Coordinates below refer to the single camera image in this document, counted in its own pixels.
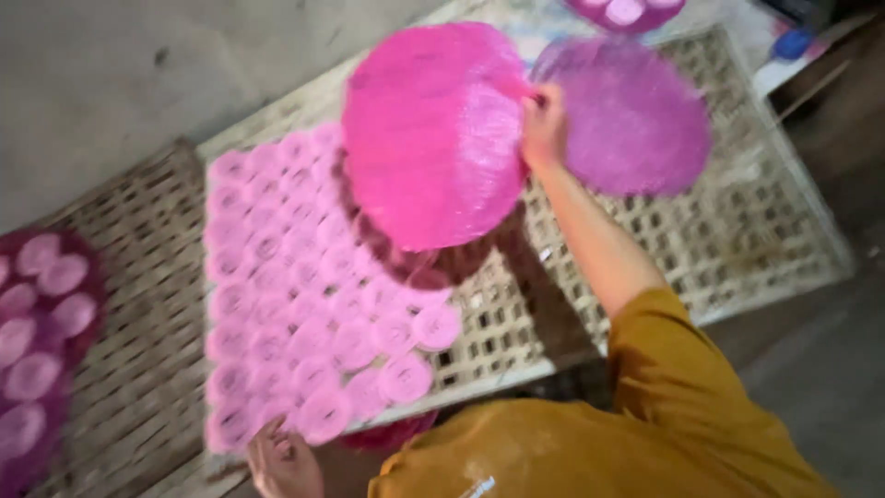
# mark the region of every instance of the concrete wall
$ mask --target concrete wall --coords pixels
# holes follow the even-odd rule
[[[443,0],[0,2],[0,233],[197,141]]]

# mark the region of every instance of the hand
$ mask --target hand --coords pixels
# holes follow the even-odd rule
[[[262,427],[249,443],[249,468],[264,498],[322,498],[323,476],[299,434],[281,432],[286,416]]]
[[[566,165],[568,122],[562,89],[539,86],[537,97],[523,97],[522,159],[536,175]]]

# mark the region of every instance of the person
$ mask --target person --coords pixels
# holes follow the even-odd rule
[[[583,402],[492,401],[407,443],[370,498],[836,496],[786,427],[754,404],[660,271],[568,173],[555,85],[524,99],[521,151],[606,313],[613,413]],[[249,446],[265,498],[320,498],[322,477],[282,420]],[[287,441],[289,456],[274,446]]]

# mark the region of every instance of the mustard yellow shirt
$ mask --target mustard yellow shirt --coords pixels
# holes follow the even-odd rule
[[[669,289],[612,320],[608,367],[616,413],[538,400],[466,409],[391,456],[369,498],[837,496]]]

